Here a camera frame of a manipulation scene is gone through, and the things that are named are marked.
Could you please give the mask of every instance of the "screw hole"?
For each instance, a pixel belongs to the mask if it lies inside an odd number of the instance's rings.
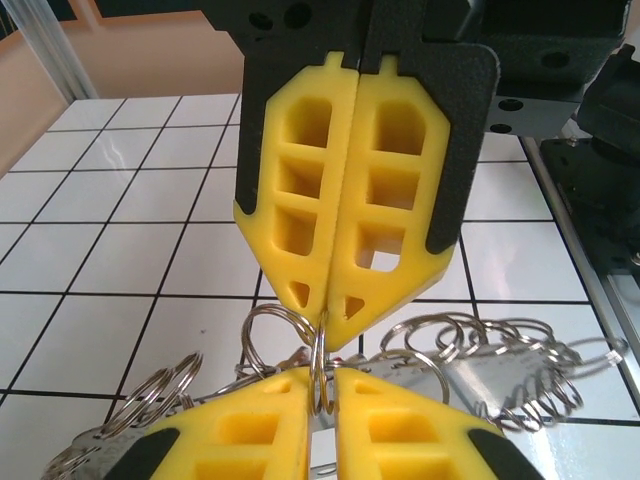
[[[517,112],[518,110],[522,110],[523,107],[524,103],[522,103],[520,100],[516,100],[515,98],[502,100],[498,104],[498,108],[500,108],[500,110],[504,110],[505,112]]]
[[[287,28],[297,30],[311,21],[311,7],[306,3],[295,3],[284,13],[284,24]]]
[[[547,53],[542,57],[542,65],[553,70],[564,68],[569,65],[569,55],[564,52]]]
[[[273,20],[260,12],[249,14],[249,23],[258,30],[271,30],[273,28]]]
[[[496,123],[495,125],[491,125],[489,127],[494,133],[509,133],[513,128],[510,125],[505,125],[504,123]]]

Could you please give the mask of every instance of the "rectangular cutout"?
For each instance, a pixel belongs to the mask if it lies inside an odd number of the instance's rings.
[[[267,461],[262,459],[219,459],[196,465],[196,480],[262,480]]]
[[[278,413],[232,413],[218,420],[217,445],[271,445],[278,430]]]
[[[326,98],[299,99],[286,113],[284,141],[326,148],[332,110],[331,102]]]
[[[374,167],[369,172],[367,203],[413,210],[419,180],[417,172]]]
[[[422,114],[408,102],[388,101],[376,112],[373,149],[421,155],[426,126]]]
[[[285,157],[280,160],[278,189],[283,192],[320,198],[324,165],[320,162]]]
[[[432,443],[438,438],[426,416],[411,411],[380,412],[369,418],[372,443]]]
[[[295,255],[309,255],[313,249],[316,219],[311,212],[279,207],[273,238],[276,247]]]
[[[449,458],[381,458],[382,480],[460,480]]]
[[[356,265],[391,272],[400,264],[404,230],[382,225],[361,225],[356,245]]]

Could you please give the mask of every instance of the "metal split ring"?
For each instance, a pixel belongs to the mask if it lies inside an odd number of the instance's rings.
[[[423,363],[428,370],[432,371],[436,375],[438,382],[440,382],[440,388],[442,389],[442,400],[441,400],[442,403],[444,403],[445,405],[449,405],[449,400],[451,398],[451,390],[449,388],[449,382],[447,381],[447,378],[442,373],[442,370],[440,370],[438,365],[436,365],[433,362],[433,360],[431,360],[425,354],[420,352],[415,352],[413,350],[395,349],[395,350],[385,350],[383,352],[377,353],[373,357],[371,357],[369,362],[374,363],[374,362],[377,362],[378,360],[384,360],[384,359],[390,359],[390,358],[404,358],[407,360],[417,360],[418,362]]]
[[[105,439],[113,438],[135,424],[140,416],[153,405],[156,399],[169,386],[172,378],[173,369],[168,368],[160,369],[151,375],[144,383],[131,392],[125,399],[124,405],[102,426],[97,436]],[[143,395],[142,401],[135,404],[138,398]]]
[[[558,360],[556,363],[560,370],[565,370],[567,367],[575,367],[576,369],[581,369],[580,371],[574,371],[571,375],[565,373],[572,379],[584,378],[594,373],[598,373],[604,369],[609,367],[618,365],[624,359],[625,353],[629,349],[629,344],[626,340],[621,338],[602,338],[602,337],[592,337],[585,338],[583,340],[577,340],[575,342],[569,342],[566,344],[567,348],[574,349],[574,347],[578,347],[581,345],[586,345],[590,343],[606,343],[611,349],[602,355],[598,355],[593,358],[589,358],[587,360],[580,359],[579,362],[570,362],[567,360]]]
[[[307,345],[313,344],[315,329],[309,320],[304,318],[302,315],[298,315],[292,310],[281,305],[268,303],[253,308],[242,324],[240,341],[242,342],[242,351],[244,352],[247,362],[253,371],[258,374],[260,378],[264,379],[266,378],[266,375],[263,372],[268,370],[271,366],[264,363],[251,341],[251,327],[253,326],[253,320],[259,315],[273,315],[285,320],[295,328],[300,339]]]

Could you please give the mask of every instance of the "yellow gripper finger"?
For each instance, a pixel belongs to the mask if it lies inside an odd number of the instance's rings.
[[[236,222],[278,298],[336,351],[437,282],[453,246],[426,238],[450,124],[386,56],[377,75],[332,52],[267,102],[257,207]]]
[[[307,480],[308,368],[177,414],[105,480]],[[357,370],[336,381],[339,480],[542,480],[484,420]]]

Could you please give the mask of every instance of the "white tile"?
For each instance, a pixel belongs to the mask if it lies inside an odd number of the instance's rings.
[[[484,143],[480,151],[480,162],[504,162],[526,160],[527,156],[520,145],[518,137],[485,133]]]
[[[602,330],[589,305],[478,305],[482,318],[524,317],[535,318],[553,328],[556,340],[569,343],[585,338],[603,338]],[[542,338],[532,330],[524,335]],[[605,343],[576,347],[584,360],[608,351]],[[627,392],[620,372],[611,368],[595,376],[573,381],[582,394],[584,407],[573,413],[580,418],[638,420],[638,412]]]
[[[49,130],[100,130],[122,102],[121,98],[76,100]]]
[[[242,96],[238,100],[236,104],[236,108],[233,110],[233,114],[231,115],[231,120],[229,121],[230,125],[239,125],[240,124],[240,114],[242,112]]]
[[[236,94],[183,97],[167,125],[226,125],[236,98]]]
[[[258,271],[236,225],[189,225],[163,293],[253,295]]]
[[[223,129],[166,128],[158,137],[142,168],[208,167]]]
[[[467,223],[462,226],[476,298],[586,300],[553,223]]]
[[[66,173],[8,173],[0,179],[0,222],[30,222]]]
[[[2,477],[40,478],[81,432],[101,425],[111,402],[11,395],[0,408]]]
[[[0,225],[0,259],[4,257],[26,225]]]
[[[265,303],[278,302],[262,301],[258,302],[258,305]],[[251,340],[260,357],[269,365],[276,365],[286,360],[299,347],[304,345],[304,342],[289,323],[269,315],[256,317],[251,328]],[[343,359],[349,358],[358,353],[358,343],[359,340],[356,337],[340,350],[332,353],[331,356],[338,356]]]
[[[204,174],[204,170],[141,170],[113,221],[185,221]]]
[[[73,172],[37,222],[106,222],[134,172]]]
[[[109,225],[73,292],[156,293],[182,225]]]
[[[107,128],[162,127],[179,97],[128,98]]]
[[[9,386],[59,300],[57,295],[0,295],[0,388]]]
[[[11,169],[71,170],[98,132],[45,133]]]
[[[161,298],[145,331],[125,382],[130,392],[162,367],[177,365],[196,350],[204,354],[193,396],[213,393],[235,380],[240,360],[240,328],[250,300]]]
[[[557,425],[507,437],[545,480],[638,478],[638,427]]]
[[[372,326],[364,333],[364,354],[367,357],[371,357],[380,352],[380,341],[382,340],[382,337],[384,337],[384,335],[394,325],[419,315],[443,312],[462,312],[471,314],[473,313],[473,309],[469,303],[409,303],[382,320],[380,323]],[[411,337],[412,345],[423,351],[436,351],[435,337],[436,334],[444,327],[446,327],[446,324],[438,323],[419,330]],[[389,344],[388,348],[404,348],[403,342],[403,335],[399,335]]]
[[[456,245],[449,268],[438,283],[427,289],[418,298],[428,300],[470,300],[467,274],[460,247]]]
[[[159,129],[105,130],[82,157],[76,169],[138,168]]]
[[[480,163],[465,220],[551,220],[528,163]]]
[[[66,297],[15,388],[116,393],[151,301]]]
[[[210,170],[191,219],[194,221],[233,220],[235,190],[235,168]]]
[[[240,142],[240,127],[229,126],[224,132],[222,143],[213,160],[214,167],[235,167],[238,164],[238,143]]]
[[[100,225],[32,225],[0,265],[0,290],[62,292]]]

